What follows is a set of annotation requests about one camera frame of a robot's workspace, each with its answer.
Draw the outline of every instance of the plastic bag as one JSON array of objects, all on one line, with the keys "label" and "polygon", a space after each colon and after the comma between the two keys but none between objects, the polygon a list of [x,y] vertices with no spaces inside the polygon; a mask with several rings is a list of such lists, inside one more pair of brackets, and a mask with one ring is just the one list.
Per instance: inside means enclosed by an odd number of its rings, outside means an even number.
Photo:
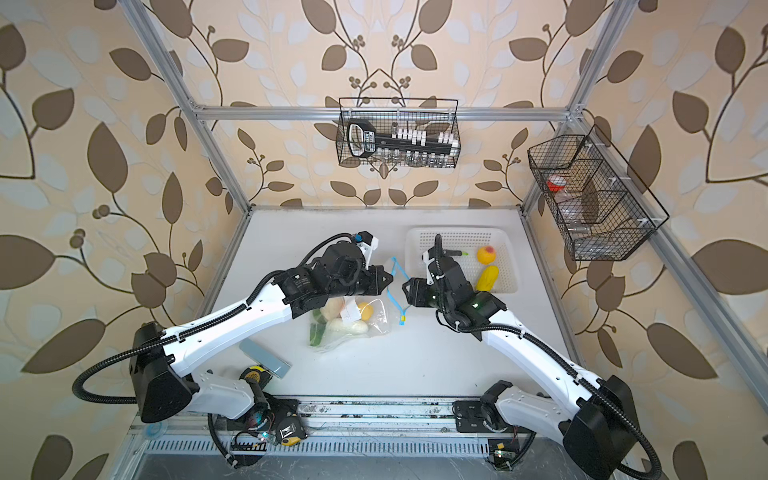
[{"label": "plastic bag", "polygon": [[384,302],[380,298],[334,297],[328,299],[323,308],[310,312],[310,346],[320,352],[335,349],[350,339],[387,333],[389,323]]}]

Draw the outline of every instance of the wire mesh basket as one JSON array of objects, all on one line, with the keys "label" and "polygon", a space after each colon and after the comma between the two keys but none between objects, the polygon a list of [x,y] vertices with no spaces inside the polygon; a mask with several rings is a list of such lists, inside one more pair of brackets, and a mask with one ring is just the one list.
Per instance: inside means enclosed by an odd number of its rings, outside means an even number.
[{"label": "wire mesh basket", "polygon": [[[528,149],[531,172],[574,260],[626,260],[669,218],[621,152],[626,173],[605,160],[606,140],[593,127]],[[631,190],[647,194],[663,213],[648,211]]]},{"label": "wire mesh basket", "polygon": [[458,100],[444,98],[340,98],[339,165],[455,168],[457,108]]}]

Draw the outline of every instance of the yellow vegetable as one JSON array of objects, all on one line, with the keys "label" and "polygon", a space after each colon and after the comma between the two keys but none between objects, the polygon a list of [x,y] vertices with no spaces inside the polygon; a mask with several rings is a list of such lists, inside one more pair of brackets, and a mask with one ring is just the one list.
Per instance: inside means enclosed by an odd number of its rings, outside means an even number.
[{"label": "yellow vegetable", "polygon": [[496,260],[496,249],[490,245],[478,249],[478,261],[480,263],[488,265],[493,262],[493,260]]},{"label": "yellow vegetable", "polygon": [[357,308],[360,309],[360,317],[361,317],[360,319],[363,322],[367,322],[368,320],[371,319],[371,316],[373,315],[373,305],[371,305],[370,303],[363,303],[363,304],[358,303]]},{"label": "yellow vegetable", "polygon": [[477,291],[490,292],[493,288],[493,284],[496,283],[498,278],[498,267],[491,265],[483,270],[482,275],[478,279]]}]

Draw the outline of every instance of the white plastic basket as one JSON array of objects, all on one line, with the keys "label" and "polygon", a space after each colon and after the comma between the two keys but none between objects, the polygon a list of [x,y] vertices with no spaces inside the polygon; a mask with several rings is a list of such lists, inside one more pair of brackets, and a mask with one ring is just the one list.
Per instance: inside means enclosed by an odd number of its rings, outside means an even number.
[{"label": "white plastic basket", "polygon": [[442,247],[446,250],[463,250],[469,255],[453,257],[462,267],[464,275],[472,286],[488,265],[477,259],[478,248],[490,245],[496,250],[496,260],[491,265],[498,267],[498,279],[491,293],[515,293],[518,290],[516,268],[512,259],[512,246],[507,234],[498,228],[480,227],[430,227],[413,228],[406,235],[406,272],[410,276],[426,276],[422,253],[435,245],[435,235],[442,235]]}]

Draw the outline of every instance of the white label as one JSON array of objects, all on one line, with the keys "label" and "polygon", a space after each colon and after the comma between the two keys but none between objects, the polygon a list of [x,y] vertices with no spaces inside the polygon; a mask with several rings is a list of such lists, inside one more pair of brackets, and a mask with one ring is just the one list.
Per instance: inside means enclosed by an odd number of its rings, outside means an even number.
[{"label": "white label", "polygon": [[362,315],[360,309],[357,307],[357,302],[354,296],[348,296],[344,298],[344,308],[341,310],[341,320],[349,325],[357,320],[361,320]]}]

